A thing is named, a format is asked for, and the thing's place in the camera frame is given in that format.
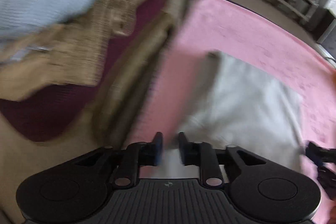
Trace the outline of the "white graphic t-shirt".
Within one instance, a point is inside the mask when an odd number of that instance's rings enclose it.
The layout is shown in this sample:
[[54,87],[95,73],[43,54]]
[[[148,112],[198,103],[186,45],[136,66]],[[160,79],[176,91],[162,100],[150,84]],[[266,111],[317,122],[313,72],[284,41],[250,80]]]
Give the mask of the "white graphic t-shirt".
[[173,135],[239,146],[301,171],[301,97],[270,74],[224,52],[203,57],[173,119]]

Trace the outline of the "beige knitted garment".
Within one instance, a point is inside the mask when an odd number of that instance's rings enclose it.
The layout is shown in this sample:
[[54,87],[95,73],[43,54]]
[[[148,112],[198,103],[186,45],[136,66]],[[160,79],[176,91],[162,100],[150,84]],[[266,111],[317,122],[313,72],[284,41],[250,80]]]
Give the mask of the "beige knitted garment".
[[130,36],[147,0],[97,0],[84,15],[14,40],[1,52],[1,99],[21,101],[48,85],[96,86],[111,37]]

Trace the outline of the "pink dalmatian blanket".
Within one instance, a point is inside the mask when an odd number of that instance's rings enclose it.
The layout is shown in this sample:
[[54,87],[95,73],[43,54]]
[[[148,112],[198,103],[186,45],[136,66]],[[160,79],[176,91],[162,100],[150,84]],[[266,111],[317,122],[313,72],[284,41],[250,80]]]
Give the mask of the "pink dalmatian blanket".
[[[270,74],[301,97],[301,136],[335,147],[335,70],[315,50],[256,13],[226,0],[193,0],[163,56],[130,140],[173,135],[172,121],[209,52],[220,51]],[[314,176],[301,156],[301,171]]]

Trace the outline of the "maroon chair with wooden frame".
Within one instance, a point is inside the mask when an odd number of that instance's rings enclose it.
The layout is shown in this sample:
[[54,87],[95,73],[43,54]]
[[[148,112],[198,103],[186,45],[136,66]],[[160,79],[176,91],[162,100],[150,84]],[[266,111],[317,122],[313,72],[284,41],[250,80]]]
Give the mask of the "maroon chair with wooden frame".
[[169,1],[145,1],[133,33],[109,41],[98,85],[51,85],[21,102],[1,101],[1,143],[52,145],[79,134],[99,145],[120,145],[174,28]]

